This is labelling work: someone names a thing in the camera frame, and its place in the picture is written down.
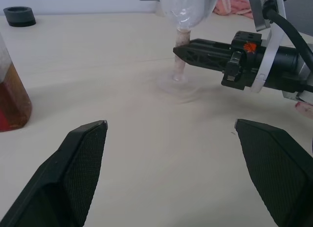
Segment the brown liquid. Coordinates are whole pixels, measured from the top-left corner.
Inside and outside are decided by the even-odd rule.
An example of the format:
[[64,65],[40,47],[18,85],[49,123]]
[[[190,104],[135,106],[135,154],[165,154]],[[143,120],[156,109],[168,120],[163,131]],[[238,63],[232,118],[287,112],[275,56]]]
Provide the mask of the brown liquid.
[[0,83],[0,132],[23,127],[31,111],[30,99],[12,63]]

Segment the pink cloth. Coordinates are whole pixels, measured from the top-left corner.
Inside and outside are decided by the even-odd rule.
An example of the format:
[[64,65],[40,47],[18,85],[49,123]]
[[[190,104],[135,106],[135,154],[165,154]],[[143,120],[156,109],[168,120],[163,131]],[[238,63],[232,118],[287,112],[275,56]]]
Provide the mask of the pink cloth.
[[214,13],[222,16],[238,14],[253,19],[251,7],[247,0],[218,0]]

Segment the black rubber ring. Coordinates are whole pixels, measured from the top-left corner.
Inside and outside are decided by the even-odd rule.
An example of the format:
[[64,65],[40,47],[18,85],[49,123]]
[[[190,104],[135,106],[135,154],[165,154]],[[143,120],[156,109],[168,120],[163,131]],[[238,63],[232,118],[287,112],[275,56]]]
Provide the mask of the black rubber ring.
[[3,11],[10,26],[25,27],[36,24],[33,11],[29,7],[8,7]]

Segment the glass stem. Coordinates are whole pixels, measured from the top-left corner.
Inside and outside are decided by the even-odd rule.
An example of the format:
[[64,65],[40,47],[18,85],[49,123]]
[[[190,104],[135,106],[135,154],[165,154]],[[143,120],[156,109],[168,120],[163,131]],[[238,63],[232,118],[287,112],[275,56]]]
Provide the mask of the glass stem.
[[[190,30],[179,30],[177,29],[176,36],[176,47],[187,45],[190,42]],[[175,81],[183,81],[184,80],[184,68],[186,63],[175,55],[175,65],[174,65],[174,74],[173,79]]]

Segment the wine glass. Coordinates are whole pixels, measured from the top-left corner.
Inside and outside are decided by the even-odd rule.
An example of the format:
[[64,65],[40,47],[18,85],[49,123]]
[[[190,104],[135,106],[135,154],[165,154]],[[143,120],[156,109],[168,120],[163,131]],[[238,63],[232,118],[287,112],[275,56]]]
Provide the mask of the wine glass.
[[[190,41],[190,32],[213,11],[217,0],[160,0],[163,12],[177,28],[176,46]],[[185,62],[175,56],[173,70],[161,76],[158,85],[166,92],[189,98],[200,88],[195,79],[184,73]]]

